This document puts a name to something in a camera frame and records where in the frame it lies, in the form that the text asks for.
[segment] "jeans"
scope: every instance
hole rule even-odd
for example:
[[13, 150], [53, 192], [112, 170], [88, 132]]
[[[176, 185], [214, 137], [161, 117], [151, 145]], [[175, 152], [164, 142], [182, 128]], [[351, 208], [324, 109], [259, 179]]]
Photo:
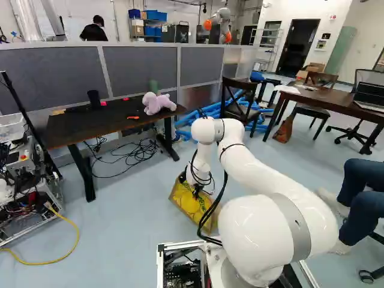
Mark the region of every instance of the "jeans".
[[[365, 186], [375, 191], [364, 191]], [[339, 240], [353, 246], [371, 234], [384, 217], [384, 163], [349, 159], [337, 201], [350, 207], [348, 219], [339, 231]]]

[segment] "white container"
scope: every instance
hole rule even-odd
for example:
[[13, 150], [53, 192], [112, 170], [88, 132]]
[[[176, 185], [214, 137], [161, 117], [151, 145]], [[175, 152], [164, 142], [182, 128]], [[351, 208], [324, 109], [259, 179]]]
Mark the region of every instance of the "white container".
[[21, 113], [0, 116], [0, 143], [22, 138], [25, 123]]
[[144, 20], [132, 19], [132, 26], [144, 26]]

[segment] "green panel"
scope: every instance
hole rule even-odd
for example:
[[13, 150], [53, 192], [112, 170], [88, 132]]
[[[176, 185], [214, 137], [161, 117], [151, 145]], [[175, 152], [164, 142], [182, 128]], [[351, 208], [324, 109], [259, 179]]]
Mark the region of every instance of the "green panel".
[[334, 75], [338, 74], [356, 32], [357, 29], [355, 27], [342, 27], [334, 50], [332, 51], [331, 57], [329, 57], [329, 61], [325, 67], [325, 73]]

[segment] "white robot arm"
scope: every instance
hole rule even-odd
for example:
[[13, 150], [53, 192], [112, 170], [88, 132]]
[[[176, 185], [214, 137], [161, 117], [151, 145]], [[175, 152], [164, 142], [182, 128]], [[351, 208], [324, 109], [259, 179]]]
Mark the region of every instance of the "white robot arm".
[[235, 119], [200, 118], [191, 127], [197, 153], [187, 182], [209, 180], [211, 147], [234, 180], [252, 195], [222, 208], [218, 229], [228, 259], [248, 283], [265, 287], [283, 265], [328, 252], [338, 238], [336, 219], [313, 192], [257, 160], [242, 142], [244, 126]]
[[232, 35], [229, 30], [230, 10], [227, 7], [220, 8], [211, 18], [205, 20], [204, 28], [208, 31], [212, 29], [212, 25], [220, 24], [219, 44], [230, 43]]

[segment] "pink plush toy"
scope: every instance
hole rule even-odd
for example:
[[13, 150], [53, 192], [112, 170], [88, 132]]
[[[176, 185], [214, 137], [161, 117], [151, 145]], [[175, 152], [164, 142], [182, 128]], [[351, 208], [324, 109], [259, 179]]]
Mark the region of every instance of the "pink plush toy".
[[176, 110], [176, 104], [169, 100], [169, 94], [156, 96], [153, 92], [148, 92], [143, 97], [143, 104], [146, 106], [144, 112], [147, 115], [154, 115], [165, 107], [171, 111]]

